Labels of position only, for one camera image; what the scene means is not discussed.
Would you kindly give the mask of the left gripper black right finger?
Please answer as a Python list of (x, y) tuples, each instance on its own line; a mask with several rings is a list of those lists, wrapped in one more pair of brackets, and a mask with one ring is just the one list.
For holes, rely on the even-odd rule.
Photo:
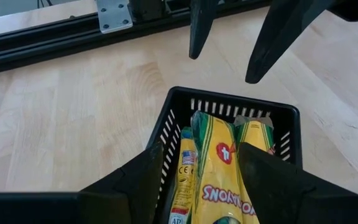
[(238, 159), (260, 224), (358, 224), (358, 194), (248, 143)]

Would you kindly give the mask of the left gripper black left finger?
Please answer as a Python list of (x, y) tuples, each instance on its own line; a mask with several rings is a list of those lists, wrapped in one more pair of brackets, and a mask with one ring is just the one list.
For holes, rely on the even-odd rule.
[(156, 142), (135, 158), (83, 189), (127, 196), (131, 224), (152, 224), (162, 178), (163, 144)]

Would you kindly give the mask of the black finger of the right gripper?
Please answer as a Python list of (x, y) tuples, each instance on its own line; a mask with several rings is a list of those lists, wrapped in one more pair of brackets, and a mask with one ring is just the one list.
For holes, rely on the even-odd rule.
[(245, 81), (258, 83), (334, 0), (273, 0), (250, 56)]
[(200, 56), (208, 38), (218, 0), (191, 0), (190, 3), (190, 48), (189, 57), (193, 60)]

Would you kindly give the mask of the yellow green crayon box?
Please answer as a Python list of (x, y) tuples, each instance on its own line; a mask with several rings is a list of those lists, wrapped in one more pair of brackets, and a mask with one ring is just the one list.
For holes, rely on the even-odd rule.
[(192, 224), (259, 224), (237, 164), (232, 124), (196, 111), (191, 119), (197, 150)]
[(273, 123), (269, 117), (251, 118), (237, 115), (234, 126), (237, 147), (240, 143), (246, 142), (274, 155)]
[(191, 224), (195, 187), (196, 146), (190, 127), (181, 132), (180, 152), (175, 176), (175, 192), (168, 224)]

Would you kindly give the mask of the black slotted plastic basket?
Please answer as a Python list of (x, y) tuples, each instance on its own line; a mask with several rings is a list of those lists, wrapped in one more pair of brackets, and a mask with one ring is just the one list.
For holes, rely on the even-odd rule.
[(268, 116), (273, 123), (275, 155), (284, 161), (303, 166), (299, 110), (288, 104), (243, 96), (197, 90), (182, 86), (171, 88), (154, 126), (148, 146), (162, 143), (162, 179), (153, 224), (167, 224), (178, 163), (181, 130), (191, 124), (197, 110), (233, 123), (237, 115)]

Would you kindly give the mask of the silver metal bracket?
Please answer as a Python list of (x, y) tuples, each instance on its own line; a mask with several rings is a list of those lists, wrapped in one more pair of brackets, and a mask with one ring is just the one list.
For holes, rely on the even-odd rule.
[(133, 26), (128, 3), (129, 0), (96, 0), (102, 34), (126, 30)]

